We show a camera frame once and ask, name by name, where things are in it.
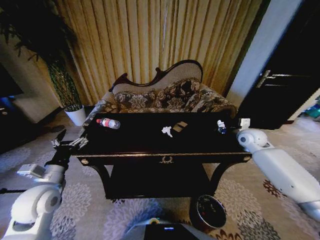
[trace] black door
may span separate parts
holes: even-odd
[[[320,87],[320,2],[305,1],[239,108],[251,127],[278,129]]]

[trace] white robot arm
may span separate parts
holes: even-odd
[[[22,193],[11,209],[11,221],[3,240],[47,240],[52,238],[50,224],[54,211],[60,206],[71,150],[80,149],[88,142],[86,137],[61,142],[66,131],[52,140],[56,153],[46,168],[36,164],[23,165],[19,175],[43,182]]]
[[[267,135],[261,130],[241,130],[237,140],[252,153],[253,161],[279,191],[320,222],[320,184],[308,171],[284,150],[268,142]]]

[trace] table drawer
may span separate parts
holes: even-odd
[[[173,164],[173,163],[221,163],[247,162],[251,158],[251,153],[182,153],[182,154],[122,154],[122,155],[88,155],[76,156],[84,166],[92,165],[116,165],[130,163],[153,163],[153,164]]]

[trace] floor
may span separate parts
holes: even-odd
[[[65,140],[77,138],[80,127],[60,112],[48,127],[64,125]],[[277,130],[266,130],[276,147],[285,149],[320,180],[320,122],[307,117]],[[0,188],[23,190],[36,183],[16,174],[22,164],[43,165],[54,154],[48,132],[36,140],[0,155]],[[206,164],[211,176],[214,164]],[[72,157],[65,175],[62,204],[51,225],[55,240],[118,240],[135,223],[151,217],[190,224],[189,198],[106,200],[98,174]],[[6,231],[10,210],[18,193],[0,195],[0,237]],[[227,212],[224,227],[209,234],[218,240],[310,240],[320,239],[320,224],[277,191],[255,163],[238,164],[222,176],[216,192]]]

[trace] black trash can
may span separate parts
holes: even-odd
[[[189,214],[192,225],[205,233],[223,227],[227,220],[225,208],[210,195],[192,198]]]

